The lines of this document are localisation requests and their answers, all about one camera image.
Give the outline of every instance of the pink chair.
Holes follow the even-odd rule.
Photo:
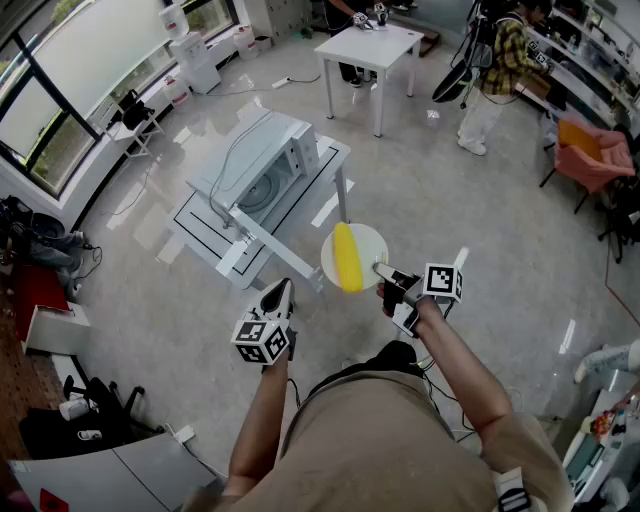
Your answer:
[[[593,137],[600,147],[601,161],[589,156],[578,145],[567,144],[563,140],[563,132],[565,130],[563,130],[562,123],[576,126]],[[574,214],[578,213],[589,194],[598,192],[615,178],[635,175],[627,139],[621,132],[601,130],[576,119],[571,119],[570,121],[560,120],[558,121],[558,142],[556,146],[555,167],[542,180],[540,188],[556,171],[580,183],[587,189],[587,192],[573,211]]]

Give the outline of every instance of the orange cushion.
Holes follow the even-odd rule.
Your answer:
[[[575,124],[560,119],[558,121],[558,145],[577,146],[597,162],[602,162],[598,141]]]

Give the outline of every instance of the black bag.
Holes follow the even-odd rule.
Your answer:
[[[129,105],[127,108],[123,108],[122,105],[120,107],[124,110],[124,114],[122,114],[122,124],[124,124],[127,129],[133,130],[136,126],[138,126],[142,121],[146,121],[149,119],[149,115],[153,115],[155,110],[152,108],[147,108],[144,106],[144,103],[137,98],[139,97],[138,93],[131,89],[127,96],[124,99],[130,101],[133,99],[133,103]]]
[[[150,114],[153,115],[155,110],[145,107],[144,103],[138,99],[139,97],[135,90],[130,89],[118,103],[123,113],[116,112],[109,126],[122,121],[129,130],[133,130],[142,121],[147,120]]]

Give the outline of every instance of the yellow plaid shirt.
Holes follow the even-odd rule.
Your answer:
[[[528,71],[544,71],[542,64],[527,57],[524,25],[514,20],[498,23],[493,46],[494,64],[478,78],[477,86],[485,94],[512,96],[518,80]]]

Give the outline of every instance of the white pants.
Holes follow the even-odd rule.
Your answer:
[[[466,143],[484,144],[484,138],[496,124],[504,104],[512,98],[491,94],[485,97],[477,87],[473,88],[470,98],[467,115],[460,125],[460,139]]]

